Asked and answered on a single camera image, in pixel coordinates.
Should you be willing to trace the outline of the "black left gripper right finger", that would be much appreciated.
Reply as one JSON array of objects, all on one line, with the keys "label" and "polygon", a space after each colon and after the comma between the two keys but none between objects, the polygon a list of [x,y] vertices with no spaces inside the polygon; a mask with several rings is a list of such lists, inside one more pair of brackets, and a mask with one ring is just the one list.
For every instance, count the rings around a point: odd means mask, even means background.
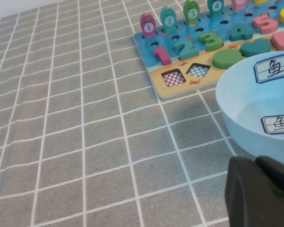
[{"label": "black left gripper right finger", "polygon": [[284,192],[284,164],[268,156],[258,156],[255,163],[277,188]]}]

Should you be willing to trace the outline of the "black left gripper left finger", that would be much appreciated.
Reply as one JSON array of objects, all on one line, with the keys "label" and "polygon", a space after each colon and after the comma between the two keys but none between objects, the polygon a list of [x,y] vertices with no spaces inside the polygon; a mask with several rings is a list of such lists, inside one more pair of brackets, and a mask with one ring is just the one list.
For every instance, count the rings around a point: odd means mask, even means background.
[{"label": "black left gripper left finger", "polygon": [[284,192],[255,160],[230,158],[224,195],[231,227],[284,227]]}]

